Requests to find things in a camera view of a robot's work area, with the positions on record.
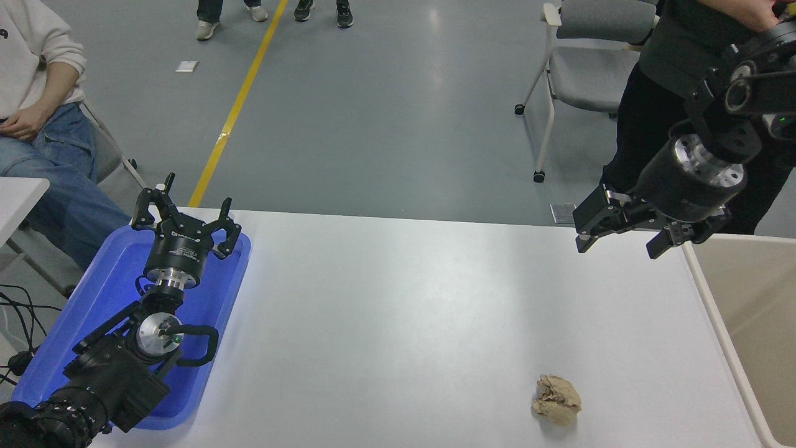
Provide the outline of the person's hand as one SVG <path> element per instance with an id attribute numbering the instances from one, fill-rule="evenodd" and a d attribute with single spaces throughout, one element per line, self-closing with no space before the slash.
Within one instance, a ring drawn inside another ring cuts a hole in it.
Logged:
<path id="1" fill-rule="evenodd" d="M 42 131 L 51 114 L 52 111 L 43 106 L 34 105 L 29 108 L 23 108 L 23 110 L 18 110 L 16 113 L 11 114 L 2 123 L 1 133 L 9 138 L 32 142 Z"/>
<path id="2" fill-rule="evenodd" d="M 774 8 L 779 1 L 733 1 L 727 7 L 728 14 L 747 28 L 762 33 L 780 23 Z"/>

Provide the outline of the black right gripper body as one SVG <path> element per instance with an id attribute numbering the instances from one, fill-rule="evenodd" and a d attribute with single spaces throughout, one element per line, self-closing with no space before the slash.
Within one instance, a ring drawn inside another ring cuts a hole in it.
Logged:
<path id="1" fill-rule="evenodd" d="M 668 218 L 698 222 L 726 205 L 744 186 L 742 164 L 711 155 L 698 138 L 672 138 L 646 165 L 633 196 Z"/>

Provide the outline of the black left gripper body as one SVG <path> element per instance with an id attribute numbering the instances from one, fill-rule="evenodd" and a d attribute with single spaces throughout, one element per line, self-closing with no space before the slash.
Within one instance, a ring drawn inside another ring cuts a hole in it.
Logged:
<path id="1" fill-rule="evenodd" d="M 203 221 L 161 221 L 155 228 L 155 241 L 145 263 L 143 273 L 149 279 L 159 271 L 175 269 L 191 279 L 200 279 L 213 239 L 197 233 Z"/>

